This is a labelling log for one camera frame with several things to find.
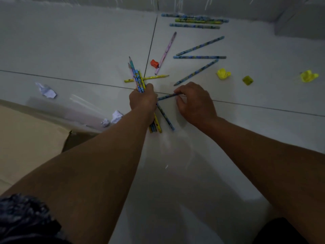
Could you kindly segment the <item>yellow green patterned pencil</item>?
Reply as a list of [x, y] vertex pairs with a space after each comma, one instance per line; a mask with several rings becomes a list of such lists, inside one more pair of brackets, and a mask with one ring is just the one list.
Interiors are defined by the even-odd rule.
[[193, 20], [193, 19], [179, 19], [179, 18], [176, 18], [175, 22], [191, 23], [191, 24], [214, 24], [214, 25], [219, 25], [224, 23], [223, 21]]

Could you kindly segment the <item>pale pink pencil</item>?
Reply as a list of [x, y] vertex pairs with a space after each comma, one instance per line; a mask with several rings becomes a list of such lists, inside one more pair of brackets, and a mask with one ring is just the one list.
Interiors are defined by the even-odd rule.
[[136, 78], [136, 76], [135, 76], [135, 74], [134, 74], [134, 72], [133, 72], [133, 69], [132, 69], [130, 63], [128, 63], [128, 67], [129, 67], [129, 70], [130, 70], [130, 72], [131, 72], [132, 79], [133, 79], [133, 81], [134, 81], [135, 84], [136, 84], [136, 89], [137, 89], [138, 92], [140, 92], [141, 90], [140, 90], [140, 88], [139, 88], [139, 85], [138, 85], [138, 82], [137, 82], [137, 78]]

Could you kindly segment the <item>short blue patterned pencil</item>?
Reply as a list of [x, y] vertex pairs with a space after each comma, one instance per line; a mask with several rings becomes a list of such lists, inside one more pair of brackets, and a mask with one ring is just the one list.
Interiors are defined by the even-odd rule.
[[164, 95], [162, 97], [158, 97], [157, 98], [157, 101], [165, 100], [165, 99], [168, 99], [168, 98], [171, 98], [171, 97], [175, 97], [175, 96], [178, 96], [178, 95], [181, 95], [181, 94], [182, 93], [173, 93], [173, 94]]

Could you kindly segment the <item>dark patterned shorts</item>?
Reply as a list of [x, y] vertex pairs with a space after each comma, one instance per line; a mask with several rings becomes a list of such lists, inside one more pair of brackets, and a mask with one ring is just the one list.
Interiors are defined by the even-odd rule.
[[0, 244], [72, 244], [48, 206], [33, 196], [0, 197]]

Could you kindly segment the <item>person's right hand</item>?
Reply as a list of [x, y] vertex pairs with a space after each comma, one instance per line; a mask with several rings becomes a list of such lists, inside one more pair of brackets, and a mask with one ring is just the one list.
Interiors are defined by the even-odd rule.
[[189, 82], [175, 89], [174, 93], [182, 93], [179, 96], [187, 104], [186, 115], [182, 116], [198, 129], [207, 129], [218, 118], [209, 93], [200, 85]]

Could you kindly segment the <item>medium crumpled white paper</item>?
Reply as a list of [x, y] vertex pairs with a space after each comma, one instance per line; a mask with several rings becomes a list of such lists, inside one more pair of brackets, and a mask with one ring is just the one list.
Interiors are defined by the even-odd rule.
[[112, 120], [111, 120], [111, 123], [112, 124], [116, 124], [118, 123], [121, 118], [123, 117], [124, 115], [119, 111], [119, 110], [116, 110], [113, 114], [112, 114]]

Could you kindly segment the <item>yellow crumpled eraser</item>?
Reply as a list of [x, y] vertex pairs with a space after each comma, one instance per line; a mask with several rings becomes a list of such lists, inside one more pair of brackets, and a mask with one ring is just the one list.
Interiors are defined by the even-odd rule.
[[220, 80], [226, 80], [231, 76], [231, 72], [228, 72], [225, 68], [221, 68], [217, 71], [216, 75]]

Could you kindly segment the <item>large crumpled white paper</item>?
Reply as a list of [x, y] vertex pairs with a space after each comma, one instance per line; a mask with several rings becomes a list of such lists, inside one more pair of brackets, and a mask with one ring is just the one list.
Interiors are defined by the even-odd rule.
[[57, 93], [49, 86], [43, 85], [38, 82], [36, 82], [35, 85], [38, 87], [39, 92], [42, 94], [42, 96], [51, 99], [55, 99], [57, 97]]

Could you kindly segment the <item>dark blue patterned pencil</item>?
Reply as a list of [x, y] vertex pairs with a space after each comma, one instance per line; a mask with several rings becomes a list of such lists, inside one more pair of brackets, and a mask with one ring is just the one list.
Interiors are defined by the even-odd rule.
[[168, 126], [171, 128], [171, 130], [172, 131], [175, 131], [174, 126], [172, 125], [171, 121], [169, 120], [169, 118], [167, 117], [167, 115], [165, 114], [165, 112], [163, 111], [162, 107], [158, 103], [156, 103], [156, 106], [159, 109], [159, 111], [162, 114], [162, 116], [164, 117], [164, 119], [167, 122]]

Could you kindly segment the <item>person's left forearm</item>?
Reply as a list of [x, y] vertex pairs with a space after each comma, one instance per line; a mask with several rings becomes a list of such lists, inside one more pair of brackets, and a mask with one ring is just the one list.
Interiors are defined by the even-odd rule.
[[113, 127], [42, 164], [3, 196], [44, 202], [73, 244], [108, 244], [155, 109], [155, 103], [132, 107]]

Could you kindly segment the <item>person's left hand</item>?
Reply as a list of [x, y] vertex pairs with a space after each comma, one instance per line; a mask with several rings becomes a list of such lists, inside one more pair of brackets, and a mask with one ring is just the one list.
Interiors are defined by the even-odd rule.
[[129, 95], [129, 105], [132, 111], [144, 114], [151, 121], [154, 119], [158, 95], [156, 93], [141, 93], [134, 90]]

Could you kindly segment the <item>brown cardboard box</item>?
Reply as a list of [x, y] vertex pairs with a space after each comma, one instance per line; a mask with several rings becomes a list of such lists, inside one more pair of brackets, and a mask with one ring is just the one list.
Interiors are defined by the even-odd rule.
[[86, 125], [0, 99], [0, 195], [48, 160], [98, 133]]

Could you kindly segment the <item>person's right forearm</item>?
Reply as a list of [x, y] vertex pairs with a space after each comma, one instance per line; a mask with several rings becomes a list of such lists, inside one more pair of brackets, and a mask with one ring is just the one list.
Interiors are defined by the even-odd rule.
[[213, 139], [310, 244], [325, 244], [325, 154], [216, 117], [196, 127]]

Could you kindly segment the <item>yellow plastic toy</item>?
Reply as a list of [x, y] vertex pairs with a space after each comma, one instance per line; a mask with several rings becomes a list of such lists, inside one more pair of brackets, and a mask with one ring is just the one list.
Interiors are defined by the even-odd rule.
[[318, 78], [318, 73], [313, 73], [311, 70], [307, 70], [300, 74], [301, 81], [304, 83], [312, 82], [314, 79]]

